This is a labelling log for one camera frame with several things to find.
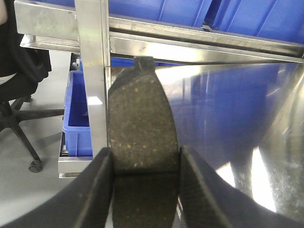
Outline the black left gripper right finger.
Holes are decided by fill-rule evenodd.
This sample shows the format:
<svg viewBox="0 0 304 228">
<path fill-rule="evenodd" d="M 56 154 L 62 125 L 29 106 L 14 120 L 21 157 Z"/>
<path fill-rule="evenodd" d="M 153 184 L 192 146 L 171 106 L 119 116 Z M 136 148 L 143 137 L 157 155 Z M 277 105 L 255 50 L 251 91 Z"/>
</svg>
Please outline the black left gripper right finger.
<svg viewBox="0 0 304 228">
<path fill-rule="evenodd" d="M 180 200 L 189 228 L 302 228 L 224 181 L 190 146 L 180 149 Z"/>
</svg>

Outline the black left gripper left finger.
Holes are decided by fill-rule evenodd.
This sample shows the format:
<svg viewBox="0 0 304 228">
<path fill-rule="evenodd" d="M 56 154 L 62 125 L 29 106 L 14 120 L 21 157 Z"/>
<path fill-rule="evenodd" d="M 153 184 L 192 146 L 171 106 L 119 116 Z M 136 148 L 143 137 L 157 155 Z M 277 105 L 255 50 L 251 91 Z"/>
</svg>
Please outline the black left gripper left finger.
<svg viewBox="0 0 304 228">
<path fill-rule="evenodd" d="M 113 154 L 110 148 L 102 148 L 83 172 L 58 194 L 4 227 L 104 228 L 113 183 Z"/>
</svg>

